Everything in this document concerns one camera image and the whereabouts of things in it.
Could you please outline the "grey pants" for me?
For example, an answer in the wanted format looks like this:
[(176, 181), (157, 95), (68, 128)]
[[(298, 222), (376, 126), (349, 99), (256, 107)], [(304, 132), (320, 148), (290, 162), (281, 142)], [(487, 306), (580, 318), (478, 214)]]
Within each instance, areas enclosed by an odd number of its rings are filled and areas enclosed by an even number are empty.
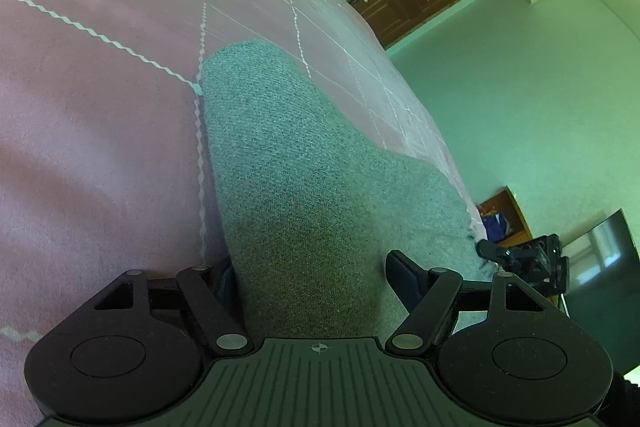
[(385, 277), (420, 267), (487, 281), (464, 200), (425, 160), (359, 131), (284, 51), (253, 40), (203, 67), (208, 155), (250, 335), (387, 338), (407, 312)]

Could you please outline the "pink quilted bedspread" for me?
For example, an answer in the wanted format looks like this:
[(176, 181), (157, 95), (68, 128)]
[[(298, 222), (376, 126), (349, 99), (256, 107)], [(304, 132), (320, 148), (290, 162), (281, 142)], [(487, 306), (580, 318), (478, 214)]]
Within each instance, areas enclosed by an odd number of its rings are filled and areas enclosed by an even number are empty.
[(219, 255), (198, 70), (280, 46), (386, 150), (462, 179), (433, 118), (344, 0), (1, 0), (1, 421), (40, 413), (29, 349), (130, 268)]

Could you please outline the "dark glossy cabinet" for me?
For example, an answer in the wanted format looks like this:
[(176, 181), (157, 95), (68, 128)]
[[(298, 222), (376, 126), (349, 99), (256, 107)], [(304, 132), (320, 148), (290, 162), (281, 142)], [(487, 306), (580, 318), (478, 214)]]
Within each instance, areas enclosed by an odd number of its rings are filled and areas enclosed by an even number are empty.
[(623, 210), (563, 246), (568, 316), (608, 352), (614, 369), (639, 366), (639, 254)]

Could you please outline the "wooden box with clothes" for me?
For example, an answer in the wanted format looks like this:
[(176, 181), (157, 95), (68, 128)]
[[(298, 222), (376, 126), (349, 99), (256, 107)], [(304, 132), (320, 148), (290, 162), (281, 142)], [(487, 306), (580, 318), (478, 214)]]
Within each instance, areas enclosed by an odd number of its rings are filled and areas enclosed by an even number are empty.
[(514, 194), (505, 186), (477, 205), (488, 241), (504, 248), (531, 241), (534, 236)]

